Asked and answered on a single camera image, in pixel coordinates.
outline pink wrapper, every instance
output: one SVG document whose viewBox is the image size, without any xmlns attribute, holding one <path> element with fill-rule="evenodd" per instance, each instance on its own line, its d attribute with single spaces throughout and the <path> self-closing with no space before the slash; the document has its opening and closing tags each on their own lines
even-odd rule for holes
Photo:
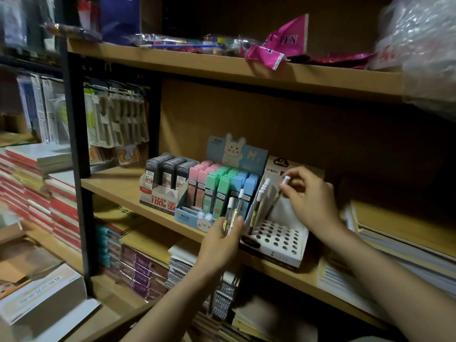
<svg viewBox="0 0 456 342">
<path fill-rule="evenodd" d="M 252 45 L 245 54 L 246 60 L 260 61 L 267 68 L 276 70 L 283 60 L 286 59 L 285 55 L 271 49 L 266 49 L 260 45 Z"/>
<path fill-rule="evenodd" d="M 304 14 L 271 33 L 263 46 L 283 53 L 286 57 L 303 55 L 307 51 L 309 14 Z"/>
</svg>

